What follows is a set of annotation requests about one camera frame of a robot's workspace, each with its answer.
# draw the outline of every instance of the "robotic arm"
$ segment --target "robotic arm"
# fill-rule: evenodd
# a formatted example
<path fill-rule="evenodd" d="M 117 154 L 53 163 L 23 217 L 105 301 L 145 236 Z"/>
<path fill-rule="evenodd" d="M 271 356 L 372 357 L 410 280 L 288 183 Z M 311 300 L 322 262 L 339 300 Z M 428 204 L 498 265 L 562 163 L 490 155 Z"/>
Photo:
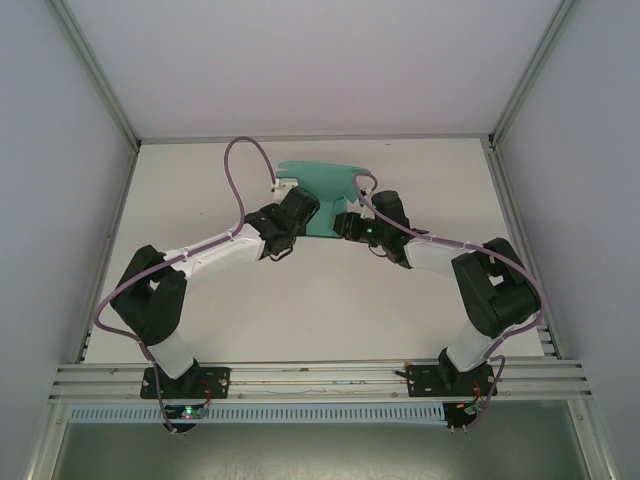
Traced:
<path fill-rule="evenodd" d="M 199 366 L 177 330 L 187 285 L 205 275 L 266 257 L 281 260 L 293 251 L 296 237 L 305 233 L 318 208 L 313 195 L 294 188 L 281 203 L 246 215 L 235 236 L 230 230 L 179 250 L 162 253 L 147 245 L 135 253 L 119 286 L 154 265 L 183 258 L 136 282 L 111 301 L 113 309 L 155 358 L 165 383 L 173 383 L 179 395 L 189 396 L 202 380 Z"/>
<path fill-rule="evenodd" d="M 355 192 L 351 190 L 345 197 L 340 193 L 344 186 L 334 182 L 334 177 L 330 177 L 331 183 L 325 182 L 317 189 L 315 183 L 322 177 L 321 170 L 314 170 L 313 175 L 305 179 L 307 185 L 316 188 L 313 193 L 302 188 L 295 175 L 292 179 L 275 179 L 266 154 L 248 137 L 239 137 L 229 144 L 225 168 L 231 146 L 240 140 L 254 143 L 267 161 L 274 181 L 274 203 L 244 216 L 242 224 L 234 230 L 195 245 L 166 252 L 159 252 L 151 245 L 140 248 L 118 288 L 103 300 L 94 315 L 96 326 L 135 339 L 147 358 L 155 363 L 154 368 L 145 372 L 141 395 L 158 398 L 166 424 L 170 426 L 162 397 L 193 399 L 206 395 L 210 399 L 213 392 L 213 398 L 226 398 L 224 385 L 228 382 L 229 369 L 200 367 L 180 338 L 178 324 L 187 286 L 205 275 L 243 263 L 267 257 L 280 261 L 292 253 L 296 238 L 307 234 L 309 222 L 323 205 L 326 207 L 327 198 L 329 208 L 322 210 L 324 215 L 318 215 L 324 225 L 322 233 L 318 235 L 316 225 L 311 227 L 310 234 L 337 236 L 366 243 L 369 248 L 382 248 L 384 256 L 400 267 L 432 270 L 452 276 L 458 283 L 468 321 L 453 343 L 440 353 L 437 369 L 418 365 L 406 367 L 406 372 L 396 372 L 407 378 L 409 395 L 459 397 L 468 395 L 472 389 L 476 391 L 477 387 L 478 396 L 486 395 L 488 402 L 495 393 L 495 383 L 489 385 L 493 370 L 486 363 L 487 358 L 505 338 L 532 327 L 533 324 L 529 324 L 517 328 L 537 311 L 542 312 L 541 304 L 545 305 L 538 294 L 539 286 L 524 270 L 509 242 L 496 238 L 482 246 L 468 245 L 436 240 L 426 231 L 411 228 L 397 192 L 371 195 L 370 189 L 359 190 L 357 177 L 372 177 L 363 169 L 339 167 L 353 178 Z M 228 170 L 227 177 L 244 212 Z M 332 208 L 338 203 L 333 202 L 353 199 L 354 193 L 360 198 L 359 206 L 352 204 L 353 208 L 347 208 L 346 212 L 341 207 L 339 211 L 344 213 L 335 215 Z M 333 224 L 325 225 L 327 219 Z M 107 302 L 134 334 L 99 322 L 99 313 Z M 211 377 L 215 375 L 213 370 L 223 372 L 219 377 Z M 216 382 L 209 385 L 207 380 L 212 379 Z"/>

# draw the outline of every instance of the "gray floor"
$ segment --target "gray floor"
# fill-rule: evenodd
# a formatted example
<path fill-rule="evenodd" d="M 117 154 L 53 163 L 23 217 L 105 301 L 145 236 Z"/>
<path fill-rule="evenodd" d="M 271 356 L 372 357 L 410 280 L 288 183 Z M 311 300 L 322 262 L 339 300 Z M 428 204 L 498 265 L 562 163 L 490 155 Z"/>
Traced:
<path fill-rule="evenodd" d="M 588 478 L 566 406 L 494 404 L 471 433 L 345 425 L 72 425 L 58 480 Z"/>

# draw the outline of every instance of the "green object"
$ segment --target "green object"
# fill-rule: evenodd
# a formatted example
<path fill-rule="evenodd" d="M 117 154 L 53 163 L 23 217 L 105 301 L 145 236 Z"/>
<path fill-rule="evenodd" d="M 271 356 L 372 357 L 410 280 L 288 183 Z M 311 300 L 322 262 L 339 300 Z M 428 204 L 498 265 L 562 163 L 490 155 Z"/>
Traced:
<path fill-rule="evenodd" d="M 320 210 L 307 224 L 307 236 L 334 237 L 339 235 L 333 231 L 336 215 L 347 211 L 347 200 L 355 202 L 358 198 L 353 187 L 353 177 L 357 173 L 369 173 L 361 167 L 333 165 L 317 162 L 282 162 L 277 178 L 295 178 L 298 185 L 315 195 L 320 201 Z"/>

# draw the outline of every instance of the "white backdrop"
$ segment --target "white backdrop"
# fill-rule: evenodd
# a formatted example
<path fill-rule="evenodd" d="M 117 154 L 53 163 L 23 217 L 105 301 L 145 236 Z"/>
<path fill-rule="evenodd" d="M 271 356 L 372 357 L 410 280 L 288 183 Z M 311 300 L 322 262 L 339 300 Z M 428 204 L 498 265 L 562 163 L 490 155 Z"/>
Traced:
<path fill-rule="evenodd" d="M 46 2 L 0 2 L 0 479 L 73 362 L 131 148 Z"/>
<path fill-rule="evenodd" d="M 116 239 L 105 291 L 141 246 L 190 245 L 232 227 L 237 206 L 222 168 L 225 144 L 144 146 Z M 506 227 L 478 139 L 265 143 L 274 164 L 310 160 L 369 168 L 398 190 L 412 225 L 478 242 Z M 270 203 L 270 182 L 249 144 L 231 169 L 247 211 Z M 107 308 L 107 324 L 123 327 Z M 466 321 L 452 278 L 406 270 L 366 245 L 300 238 L 279 263 L 268 259 L 199 281 L 180 332 L 200 361 L 435 358 Z M 542 355 L 535 330 L 509 340 L 507 355 Z M 96 331 L 87 362 L 141 362 L 129 339 Z"/>
<path fill-rule="evenodd" d="M 489 133 L 559 0 L 67 0 L 140 138 Z"/>

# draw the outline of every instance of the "cable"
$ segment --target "cable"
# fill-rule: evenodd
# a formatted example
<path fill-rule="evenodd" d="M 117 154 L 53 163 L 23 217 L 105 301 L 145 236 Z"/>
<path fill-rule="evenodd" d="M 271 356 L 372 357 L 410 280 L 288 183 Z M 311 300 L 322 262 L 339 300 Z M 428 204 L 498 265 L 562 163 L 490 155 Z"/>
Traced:
<path fill-rule="evenodd" d="M 371 253 L 373 253 L 378 258 L 387 258 L 387 254 L 386 253 L 384 253 L 384 254 L 376 253 L 375 250 L 373 250 L 373 248 L 371 247 L 371 245 L 369 245 L 369 251 Z"/>
<path fill-rule="evenodd" d="M 496 373 L 496 376 L 494 377 L 493 383 L 491 384 L 491 388 L 489 389 L 489 393 L 487 393 L 487 397 L 484 400 L 484 405 L 482 406 L 482 409 L 476 414 L 476 418 L 474 418 L 469 425 L 466 425 L 463 428 L 458 428 L 457 430 L 462 430 L 465 433 L 467 433 L 469 430 L 471 430 L 473 427 L 475 427 L 477 425 L 478 420 L 480 419 L 480 417 L 489 408 L 489 402 L 493 398 L 493 394 L 496 391 L 498 382 L 502 378 L 502 372 L 504 371 L 504 365 L 505 365 L 505 363 L 507 361 L 507 359 L 505 358 L 504 355 L 496 355 L 495 357 L 492 357 L 492 358 L 489 359 L 490 362 L 495 362 L 497 360 L 500 360 L 500 366 L 498 367 L 498 373 Z"/>
<path fill-rule="evenodd" d="M 481 245 L 476 245 L 476 244 L 469 243 L 469 242 L 460 242 L 458 240 L 451 240 L 451 239 L 448 239 L 448 238 L 435 237 L 435 236 L 432 236 L 432 235 L 429 235 L 429 234 L 418 233 L 418 232 L 415 232 L 413 230 L 408 229 L 404 225 L 399 224 L 398 222 L 392 220 L 391 218 L 387 217 L 386 215 L 380 213 L 378 210 L 375 209 L 375 207 L 371 204 L 371 202 L 369 202 L 369 200 L 367 200 L 365 198 L 365 196 L 362 194 L 362 192 L 360 191 L 360 187 L 358 186 L 358 177 L 370 178 L 371 180 L 374 181 L 375 185 L 378 184 L 378 180 L 376 179 L 376 177 L 374 177 L 371 174 L 371 172 L 368 172 L 368 173 L 356 173 L 353 176 L 353 186 L 355 187 L 355 190 L 356 190 L 356 193 L 358 194 L 358 198 L 360 199 L 360 202 L 362 204 L 364 204 L 367 208 L 369 208 L 369 210 L 371 210 L 376 217 L 381 218 L 382 220 L 387 222 L 389 225 L 392 225 L 392 226 L 396 227 L 398 230 L 401 230 L 404 233 L 407 233 L 407 234 L 409 234 L 409 235 L 411 235 L 413 237 L 421 238 L 422 240 L 426 240 L 426 241 L 431 242 L 431 243 L 438 243 L 440 245 L 446 245 L 448 247 L 475 250 L 476 252 L 484 253 L 485 255 L 493 257 L 496 260 L 501 261 L 505 265 L 508 265 L 509 267 L 513 268 L 515 271 L 520 273 L 529 282 L 529 284 L 534 288 L 534 290 L 538 294 L 538 297 L 540 298 L 540 311 L 538 312 L 538 315 L 536 316 L 536 318 L 532 322 L 528 323 L 527 325 L 524 325 L 523 327 L 511 330 L 510 332 L 504 333 L 500 337 L 498 337 L 498 339 L 493 343 L 493 345 L 491 345 L 491 347 L 489 347 L 489 349 L 484 354 L 484 356 L 483 356 L 484 360 L 488 360 L 489 357 L 491 356 L 491 354 L 493 352 L 495 352 L 496 349 L 500 345 L 502 345 L 507 338 L 513 337 L 514 335 L 518 335 L 520 333 L 524 333 L 526 331 L 529 331 L 532 328 L 535 328 L 537 325 L 540 324 L 540 322 L 542 321 L 543 317 L 545 316 L 545 314 L 549 310 L 548 300 L 547 300 L 546 295 L 544 294 L 544 291 L 542 290 L 542 286 L 538 283 L 538 281 L 535 279 L 535 277 L 533 275 L 531 275 L 524 267 L 518 265 L 516 262 L 514 262 L 510 258 L 505 257 L 504 255 L 496 253 L 496 252 L 494 252 L 492 250 L 489 250 L 488 248 L 485 248 L 485 247 L 483 247 Z"/>
<path fill-rule="evenodd" d="M 240 197 L 240 193 L 238 192 L 238 189 L 236 188 L 236 184 L 233 181 L 233 178 L 231 177 L 231 171 L 229 170 L 229 153 L 231 152 L 231 149 L 233 148 L 233 146 L 238 143 L 238 142 L 249 142 L 252 145 L 254 145 L 258 151 L 260 152 L 260 154 L 262 155 L 262 158 L 264 159 L 265 163 L 267 164 L 267 168 L 269 170 L 269 175 L 271 176 L 271 185 L 274 185 L 276 182 L 276 176 L 275 173 L 273 172 L 273 167 L 271 166 L 271 162 L 269 161 L 269 157 L 267 156 L 266 152 L 264 151 L 264 149 L 262 148 L 262 146 L 256 142 L 253 138 L 251 137 L 236 137 L 233 140 L 231 140 L 229 142 L 229 144 L 227 145 L 227 148 L 224 152 L 224 173 L 227 177 L 227 181 L 229 182 L 229 186 L 231 187 L 231 191 L 233 192 L 233 196 L 235 197 L 236 201 L 238 202 L 238 208 L 240 209 L 240 221 L 238 222 L 238 225 L 236 226 L 236 228 L 231 232 L 231 237 L 235 237 L 238 232 L 240 232 L 240 230 L 242 230 L 242 226 L 244 225 L 244 220 L 245 220 L 245 210 L 244 210 L 244 204 L 242 203 L 242 198 Z M 193 255 L 197 255 L 198 253 L 204 252 L 205 250 L 209 250 L 210 248 L 213 247 L 217 247 L 218 245 L 221 245 L 227 241 L 229 241 L 230 237 L 222 237 L 219 238 L 217 240 L 213 240 L 205 245 L 202 245 L 198 248 L 194 248 L 193 250 L 189 251 L 187 253 L 187 257 L 191 257 Z M 146 345 L 144 343 L 142 343 L 142 340 L 140 340 L 140 338 L 132 332 L 128 332 L 126 330 L 122 330 L 119 328 L 114 328 L 114 327 L 109 327 L 108 325 L 105 325 L 104 323 L 102 323 L 100 321 L 100 314 L 102 313 L 102 311 L 105 309 L 105 307 L 107 305 L 109 305 L 109 303 L 111 303 L 111 301 L 116 298 L 118 295 L 120 295 L 122 292 L 124 292 L 126 289 L 128 289 L 129 287 L 133 286 L 135 283 L 139 282 L 140 280 L 148 277 L 149 275 L 152 275 L 153 273 L 162 270 L 163 268 L 166 267 L 170 267 L 171 265 L 173 265 L 174 263 L 178 263 L 180 261 L 184 260 L 184 257 L 179 256 L 176 258 L 171 258 L 169 260 L 166 260 L 158 265 L 155 265 L 151 268 L 148 268 L 140 273 L 138 273 L 137 275 L 133 276 L 132 278 L 130 278 L 129 280 L 127 280 L 126 282 L 123 282 L 122 285 L 118 286 L 113 292 L 111 292 L 109 295 L 107 295 L 104 300 L 102 300 L 98 306 L 96 307 L 96 310 L 93 312 L 93 324 L 98 327 L 101 330 L 104 330 L 106 332 L 109 333 L 115 333 L 116 335 L 121 335 L 123 337 L 127 337 L 130 338 L 132 340 L 134 340 L 135 342 L 138 343 L 138 346 L 140 347 L 140 350 L 142 350 L 142 354 L 144 355 L 144 357 L 151 362 L 151 364 L 153 365 L 153 370 L 155 373 L 155 378 L 156 378 L 156 392 L 158 394 L 158 403 L 160 404 L 160 411 L 162 412 L 162 417 L 167 425 L 167 427 L 169 427 L 169 430 L 171 431 L 171 433 L 175 433 L 177 430 L 173 427 L 173 425 L 171 424 L 171 421 L 169 420 L 169 417 L 167 415 L 167 411 L 164 407 L 164 403 L 162 401 L 162 395 L 161 395 L 161 390 L 160 390 L 160 373 L 158 371 L 158 364 L 156 362 L 156 359 L 154 358 L 153 354 L 149 351 L 149 349 L 146 347 Z"/>

